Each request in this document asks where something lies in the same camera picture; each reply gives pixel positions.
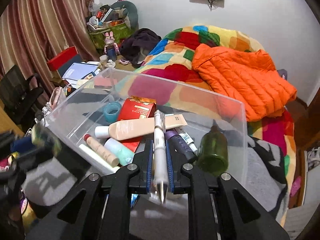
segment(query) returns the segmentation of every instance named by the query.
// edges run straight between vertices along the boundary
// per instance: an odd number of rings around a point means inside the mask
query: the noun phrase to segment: blue gripper pad
[[[167,154],[167,169],[168,169],[168,180],[169,180],[168,191],[173,193],[173,191],[174,191],[174,177],[173,177],[173,167],[172,167],[172,161],[171,161],[168,140],[165,141],[165,152]]]
[[[151,140],[150,149],[149,149],[149,160],[148,160],[148,168],[147,168],[147,185],[146,185],[147,192],[150,192],[151,175],[152,175],[152,158],[153,158],[153,140]]]

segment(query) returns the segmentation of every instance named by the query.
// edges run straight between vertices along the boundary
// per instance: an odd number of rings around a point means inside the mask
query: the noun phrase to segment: pen tip
[[[168,185],[161,182],[157,184],[157,195],[161,201],[161,203],[163,204],[165,202],[165,199],[167,197],[167,190],[168,190]]]

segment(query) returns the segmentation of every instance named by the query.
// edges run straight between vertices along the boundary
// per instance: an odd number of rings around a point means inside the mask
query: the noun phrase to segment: white pen
[[[155,175],[153,181],[161,203],[165,202],[169,184],[164,134],[165,116],[164,113],[156,110],[154,131]]]

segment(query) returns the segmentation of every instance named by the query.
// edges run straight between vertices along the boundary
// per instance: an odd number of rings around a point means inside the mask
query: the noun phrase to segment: purple cap
[[[168,131],[165,133],[164,137],[165,137],[166,140],[168,140],[168,139],[170,139],[172,136],[175,136],[175,135],[177,135],[177,134],[178,134],[178,133],[176,132],[176,130],[168,130]]]

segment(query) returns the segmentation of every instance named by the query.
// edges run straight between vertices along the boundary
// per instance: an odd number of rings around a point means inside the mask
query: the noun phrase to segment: dark clothing pile
[[[119,47],[119,52],[132,62],[134,68],[139,68],[145,57],[155,48],[161,37],[150,29],[137,30],[125,39]]]

